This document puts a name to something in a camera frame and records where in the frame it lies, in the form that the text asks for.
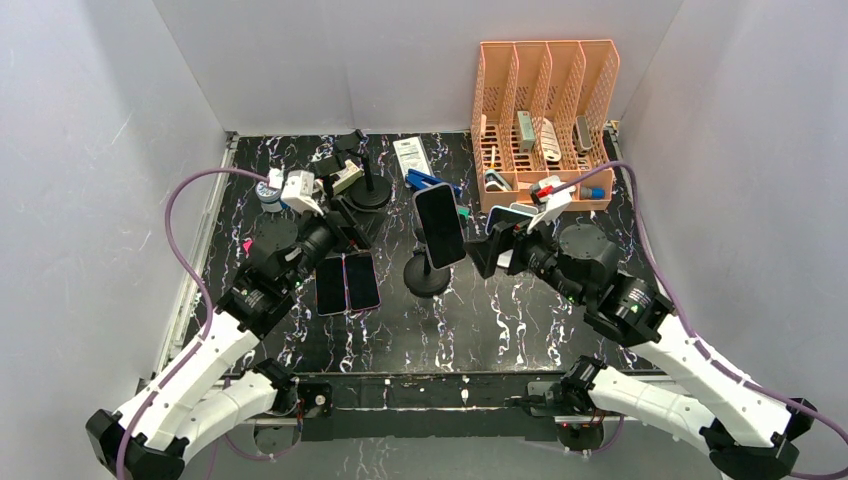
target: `blue object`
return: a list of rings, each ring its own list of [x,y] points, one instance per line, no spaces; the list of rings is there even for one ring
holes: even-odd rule
[[[441,178],[436,178],[432,175],[427,175],[424,172],[419,172],[414,168],[410,168],[406,173],[406,183],[408,183],[412,187],[412,191],[417,192],[418,190],[424,190],[425,188],[432,187],[433,185],[438,185],[440,183],[447,183],[453,188],[453,193],[459,197],[462,195],[462,189],[457,187],[456,185],[446,182]]]
[[[580,187],[581,200],[603,200],[606,196],[603,188],[597,187]]]

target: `cable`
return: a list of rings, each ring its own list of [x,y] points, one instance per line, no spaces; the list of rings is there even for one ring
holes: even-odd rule
[[[551,191],[550,194],[552,195],[554,193],[565,190],[565,189],[567,189],[567,188],[569,188],[569,187],[571,187],[571,186],[573,186],[577,183],[582,182],[583,180],[591,177],[592,175],[597,174],[598,172],[600,172],[602,170],[606,170],[606,169],[610,169],[610,168],[616,168],[616,167],[621,168],[623,170],[626,170],[628,176],[630,177],[630,186],[633,189],[633,213],[634,213],[634,217],[636,219],[636,228],[639,232],[639,236],[643,239],[647,239],[648,235],[645,232],[645,226],[642,223],[642,215],[641,215],[641,212],[639,211],[639,206],[638,206],[638,203],[637,203],[638,202],[638,196],[637,196],[637,190],[636,190],[636,172],[633,170],[633,167],[631,167],[630,165],[627,165],[624,162],[621,162],[621,161],[608,162],[608,163],[605,163],[601,166],[595,167],[592,170],[586,172],[585,174],[580,175],[579,177],[575,178],[574,180],[571,180],[569,182],[564,183],[563,185],[560,185],[560,186],[554,188]],[[671,288],[671,284],[668,282],[668,280],[662,274],[662,271],[660,270],[659,266],[657,265],[657,262],[654,259],[653,254],[651,252],[645,250],[645,257],[648,259],[648,264],[650,264],[651,268],[654,270],[654,274],[656,275],[657,280],[660,282],[660,284],[662,284],[662,286],[665,288],[666,292],[668,292],[669,298],[671,299],[672,303],[674,303],[675,308],[677,308],[678,318],[680,318],[680,323],[683,326],[683,330],[686,332],[687,335],[689,335],[690,338],[695,340],[694,345],[695,345],[696,350],[698,350],[698,352],[701,353],[701,355],[704,357],[705,360],[710,362],[710,365],[714,366],[718,371],[720,371],[722,374],[724,374],[724,376],[730,378],[734,382],[742,384],[742,386],[744,386],[745,388],[752,390],[752,391],[755,391],[755,392],[757,392],[761,395],[765,395],[767,397],[770,397],[774,400],[777,400],[778,402],[784,403],[784,404],[800,411],[801,413],[804,413],[805,415],[809,415],[809,416],[815,418],[816,420],[822,422],[823,424],[830,427],[831,430],[836,432],[836,434],[839,435],[839,437],[842,438],[842,440],[845,442],[845,444],[848,445],[848,432],[846,432],[841,426],[837,425],[837,423],[834,422],[833,420],[831,420],[829,417],[826,417],[825,415],[823,415],[823,414],[821,414],[821,413],[819,413],[819,412],[817,412],[817,411],[815,411],[815,410],[813,410],[813,409],[811,409],[811,408],[809,408],[805,405],[801,405],[800,403],[790,399],[789,397],[787,397],[787,396],[785,396],[781,393],[775,392],[775,391],[770,390],[768,388],[765,388],[763,386],[757,385],[756,383],[753,383],[753,382],[750,382],[748,380],[743,379],[741,376],[735,374],[730,368],[727,367],[727,365],[724,365],[719,360],[710,361],[711,355],[710,355],[709,351],[701,343],[700,335],[698,335],[698,333],[695,331],[695,329],[692,328],[692,324],[689,323],[689,318],[686,315],[686,312],[683,310],[683,304],[680,302],[680,299],[677,296],[677,294],[674,292],[674,289]],[[802,479],[806,479],[806,480],[836,480],[836,479],[839,479],[839,478],[848,477],[848,467],[846,467],[846,468],[844,468],[844,469],[842,469],[838,472],[828,473],[828,474],[823,474],[823,475],[812,474],[812,473],[801,473],[801,472],[792,472],[790,475],[792,477],[795,477],[795,478],[802,478]]]
[[[592,450],[592,455],[595,455],[595,454],[598,454],[598,453],[604,453],[607,450],[609,450],[610,447],[612,447],[612,444],[615,443],[616,440],[618,440],[618,438],[621,436],[622,430],[624,430],[624,415],[618,417],[618,425],[616,425],[615,433],[612,434],[612,438],[610,439],[610,441],[607,442],[606,445],[601,445],[600,447],[596,448],[595,450]]]
[[[235,453],[239,457],[246,458],[247,460],[253,460],[254,462],[273,462],[273,461],[276,461],[276,459],[292,452],[295,448],[300,446],[300,438],[301,438],[302,435],[303,435],[302,433],[299,434],[297,436],[297,440],[293,444],[291,444],[290,446],[284,448],[283,450],[281,450],[277,453],[271,453],[269,455],[253,455],[252,453],[245,452],[244,450],[239,448],[238,445],[236,445],[232,441],[229,433],[224,434],[224,441],[230,447],[230,450],[232,450],[233,453]]]
[[[206,321],[203,323],[203,328],[200,331],[200,338],[202,340],[205,340],[209,335],[209,332],[212,330],[212,317],[214,315],[215,306],[212,303],[212,297],[209,295],[209,290],[203,284],[203,279],[201,279],[200,275],[194,271],[191,264],[188,263],[188,260],[186,260],[185,256],[183,256],[180,252],[179,247],[177,247],[177,242],[174,239],[174,233],[171,229],[171,212],[174,209],[174,203],[176,202],[180,192],[182,192],[189,183],[197,180],[198,178],[218,173],[234,173],[256,179],[260,182],[268,181],[266,177],[263,177],[258,173],[248,172],[247,170],[240,170],[238,168],[210,168],[190,175],[188,178],[180,182],[168,198],[168,204],[165,206],[165,237],[168,239],[168,245],[171,247],[171,251],[174,252],[174,256],[177,257],[177,261],[180,262],[180,265],[183,266],[191,279],[194,280],[194,283],[197,284],[197,288],[200,290],[200,295],[203,297],[203,303],[206,305]],[[162,377],[158,383],[158,388],[164,387],[169,381],[171,381],[172,378],[174,378],[177,372],[179,372],[197,353],[197,350],[200,349],[200,345],[201,343],[198,342],[192,346],[188,353],[174,366],[170,373]],[[117,480],[126,480],[126,475],[124,475],[124,462],[127,458],[127,446],[130,443],[130,437],[132,436],[132,432],[135,430],[136,426],[138,426],[138,422],[141,420],[144,412],[147,411],[148,407],[153,405],[153,400],[155,400],[158,395],[159,393],[157,390],[150,392],[150,395],[148,395],[144,400],[144,403],[141,404],[138,411],[136,411],[135,415],[133,415],[132,419],[130,419],[130,423],[127,425],[126,430],[124,430],[124,434],[121,437],[121,443],[118,445],[118,456],[115,459],[115,476],[117,477]]]
[[[218,440],[212,443],[212,455],[209,457],[209,467],[206,469],[206,477],[204,480],[212,478],[212,472],[215,470],[215,458],[218,457]]]

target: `robotic arm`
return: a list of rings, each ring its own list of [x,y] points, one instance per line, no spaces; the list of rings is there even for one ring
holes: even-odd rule
[[[296,171],[275,186],[300,213],[298,222],[275,217],[260,225],[250,256],[216,304],[210,330],[195,336],[155,383],[114,412],[98,410],[89,418],[95,454],[113,475],[176,480],[198,451],[244,420],[267,411],[289,414],[298,406],[298,379],[273,359],[201,400],[288,314],[294,292],[327,254],[370,248],[369,230],[379,228],[384,215],[354,211],[341,197],[321,208],[312,198],[314,179],[312,172]]]
[[[584,305],[584,321],[595,331],[657,365],[692,397],[582,357],[559,385],[536,395],[539,406],[560,408],[560,414],[600,408],[633,416],[692,444],[736,480],[789,475],[798,457],[792,441],[809,430],[812,418],[723,374],[716,364],[736,378],[750,378],[703,340],[690,338],[670,315],[669,299],[645,280],[620,272],[620,251],[598,228],[573,225],[553,243],[550,224],[571,201],[571,189],[557,190],[558,184],[554,179],[534,192],[544,210],[533,219],[501,222],[487,239],[466,243],[480,275],[492,276],[498,256],[512,250],[507,275],[529,270],[573,304]]]

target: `black smartphone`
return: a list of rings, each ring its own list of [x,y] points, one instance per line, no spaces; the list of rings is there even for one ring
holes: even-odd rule
[[[453,188],[447,183],[440,183],[419,190],[412,200],[424,230],[430,265],[435,269],[446,268],[465,258],[465,237],[456,213]]]
[[[347,310],[342,257],[325,258],[315,267],[315,306],[318,315],[335,315]]]
[[[357,253],[345,257],[345,282],[350,298],[350,310],[358,312],[380,306],[374,258],[370,253]]]

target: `spool of thread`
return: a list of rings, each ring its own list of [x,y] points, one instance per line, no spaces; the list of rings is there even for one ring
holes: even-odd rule
[[[603,188],[597,187],[580,187],[581,200],[603,200],[606,196]]]
[[[283,203],[280,199],[280,197],[283,196],[283,191],[271,188],[265,182],[259,182],[256,184],[256,196],[262,203],[262,210],[266,212],[277,213],[282,212],[284,208],[289,208],[289,206]]]

